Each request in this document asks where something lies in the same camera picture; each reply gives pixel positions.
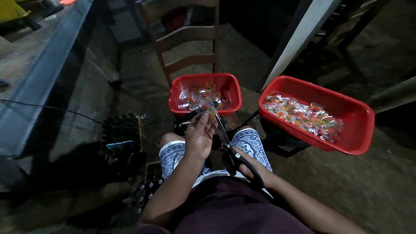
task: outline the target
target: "plastic candy wrapper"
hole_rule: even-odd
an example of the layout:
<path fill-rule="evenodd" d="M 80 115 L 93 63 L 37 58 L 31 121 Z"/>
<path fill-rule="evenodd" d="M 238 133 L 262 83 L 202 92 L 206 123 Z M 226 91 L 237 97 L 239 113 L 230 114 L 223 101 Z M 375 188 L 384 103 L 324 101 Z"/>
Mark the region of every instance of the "plastic candy wrapper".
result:
<path fill-rule="evenodd" d="M 207 112 L 209 118 L 214 124 L 217 124 L 217 119 L 215 118 L 215 114 L 218 114 L 217 109 L 212 101 L 205 99 L 199 102 L 199 106 L 196 109 L 196 112 L 199 114 L 201 112 Z"/>
<path fill-rule="evenodd" d="M 196 110 L 200 102 L 215 101 L 218 103 L 218 110 L 225 110 L 231 107 L 231 100 L 226 99 L 216 84 L 207 82 L 202 86 L 192 86 L 181 90 L 176 103 L 180 110 Z"/>
<path fill-rule="evenodd" d="M 338 141 L 338 134 L 343 128 L 341 119 L 336 119 L 316 103 L 307 106 L 294 98 L 283 97 L 274 92 L 266 97 L 263 106 L 280 119 L 313 133 L 322 140 Z"/>

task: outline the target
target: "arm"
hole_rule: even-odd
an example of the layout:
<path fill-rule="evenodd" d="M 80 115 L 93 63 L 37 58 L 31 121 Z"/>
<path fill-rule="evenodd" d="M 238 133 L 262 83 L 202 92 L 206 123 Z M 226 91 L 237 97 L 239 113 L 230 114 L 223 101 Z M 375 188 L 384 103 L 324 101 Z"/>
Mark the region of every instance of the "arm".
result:
<path fill-rule="evenodd" d="M 153 224 L 166 228 L 174 217 L 175 209 L 188 198 L 211 151 L 214 129 L 208 121 L 208 114 L 193 118 L 186 132 L 185 155 L 147 203 L 139 225 Z"/>
<path fill-rule="evenodd" d="M 351 220 L 312 199 L 284 179 L 267 170 L 250 155 L 236 147 L 234 149 L 260 173 L 265 183 L 265 188 L 279 194 L 289 204 L 300 220 L 313 231 L 329 234 L 366 233 Z M 246 166 L 240 165 L 239 169 L 244 176 L 253 177 Z"/>

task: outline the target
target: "red plastic basket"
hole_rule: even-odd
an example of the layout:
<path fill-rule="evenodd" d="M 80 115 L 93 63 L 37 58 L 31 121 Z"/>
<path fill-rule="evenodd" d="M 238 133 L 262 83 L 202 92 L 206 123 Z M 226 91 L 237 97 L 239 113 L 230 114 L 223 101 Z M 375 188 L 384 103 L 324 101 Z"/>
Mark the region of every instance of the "red plastic basket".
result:
<path fill-rule="evenodd" d="M 219 110 L 218 114 L 227 116 L 241 108 L 243 101 L 241 99 L 240 85 L 237 78 L 229 73 L 209 73 L 197 75 L 182 75 L 173 80 L 171 93 L 169 95 L 169 109 L 180 116 L 188 114 L 190 111 L 180 110 L 177 100 L 183 88 L 192 87 L 194 85 L 204 85 L 207 82 L 216 84 L 225 98 L 231 100 L 231 107 L 227 110 Z"/>
<path fill-rule="evenodd" d="M 273 91 L 278 91 L 284 97 L 296 98 L 305 105 L 310 105 L 311 102 L 320 104 L 336 118 L 342 119 L 344 128 L 339 134 L 339 140 L 335 143 L 324 141 L 268 112 L 263 107 L 263 102 Z M 278 76 L 265 88 L 259 106 L 262 118 L 322 150 L 338 150 L 345 154 L 358 155 L 365 153 L 370 146 L 374 131 L 373 110 L 358 100 L 321 86 L 289 76 Z"/>

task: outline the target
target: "scissors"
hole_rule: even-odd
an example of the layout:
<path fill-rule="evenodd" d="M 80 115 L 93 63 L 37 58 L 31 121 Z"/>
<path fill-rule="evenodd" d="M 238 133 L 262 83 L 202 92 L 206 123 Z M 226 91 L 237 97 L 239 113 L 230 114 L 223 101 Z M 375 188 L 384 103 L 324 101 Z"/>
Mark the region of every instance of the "scissors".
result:
<path fill-rule="evenodd" d="M 215 113 L 215 119 L 218 123 L 218 127 L 215 125 L 215 123 L 212 121 L 212 124 L 215 127 L 215 132 L 218 134 L 221 140 L 221 146 L 226 150 L 226 153 L 223 155 L 224 160 L 227 160 L 230 165 L 233 167 L 233 170 L 237 171 L 239 166 L 241 164 L 244 164 L 253 174 L 254 178 L 247 178 L 248 181 L 253 183 L 256 187 L 260 187 L 261 189 L 264 187 L 263 179 L 261 178 L 260 174 L 257 172 L 257 170 L 253 167 L 252 164 L 250 164 L 247 160 L 245 160 L 239 153 L 237 153 L 232 145 L 230 140 L 227 137 L 227 134 L 225 132 L 224 126 L 220 121 L 220 117 L 217 113 Z"/>

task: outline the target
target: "wire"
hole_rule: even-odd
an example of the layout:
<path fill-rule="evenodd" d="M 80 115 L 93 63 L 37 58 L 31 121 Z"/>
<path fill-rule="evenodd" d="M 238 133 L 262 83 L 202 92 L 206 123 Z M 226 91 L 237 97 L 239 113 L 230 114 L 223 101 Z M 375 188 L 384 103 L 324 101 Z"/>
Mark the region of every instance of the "wire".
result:
<path fill-rule="evenodd" d="M 24 103 L 24 102 L 16 102 L 16 101 L 7 100 L 7 99 L 0 99 L 0 102 L 10 102 L 10 103 L 16 103 L 16 104 L 26 105 L 26 106 L 41 107 L 41 108 L 49 108 L 49 109 L 54 109 L 54 110 L 63 110 L 63 111 L 65 111 L 65 112 L 70 112 L 70 113 L 73 113 L 73 114 L 76 114 L 76 115 L 81 115 L 81 116 L 82 116 L 82 117 L 84 117 L 84 118 L 87 118 L 87 119 L 89 119 L 89 120 L 92 120 L 92 121 L 96 122 L 97 124 L 107 125 L 107 126 L 110 126 L 110 127 L 119 127 L 119 128 L 141 128 L 141 127 L 146 127 L 146 126 L 149 126 L 149 125 L 155 124 L 155 122 L 151 122 L 151 123 L 145 124 L 145 125 L 143 125 L 143 126 L 139 126 L 139 127 L 123 127 L 123 126 L 115 126 L 115 125 L 111 125 L 111 124 L 105 124 L 105 123 L 102 123 L 102 122 L 100 122 L 100 121 L 98 121 L 98 120 L 95 120 L 95 119 L 93 119 L 93 118 L 90 118 L 90 117 L 88 117 L 88 116 L 86 116 L 86 115 L 83 115 L 83 114 L 81 114 L 81 113 L 78 113 L 78 112 L 75 112 L 75 111 L 71 111 L 71 110 L 68 110 L 68 109 L 63 109 L 63 108 L 58 108 L 58 107 L 50 107 L 50 106 L 44 106 L 44 105 L 37 105 L 37 104 L 29 104 L 29 103 Z M 162 120 L 162 121 L 173 121 L 173 119 L 164 119 L 164 120 Z"/>

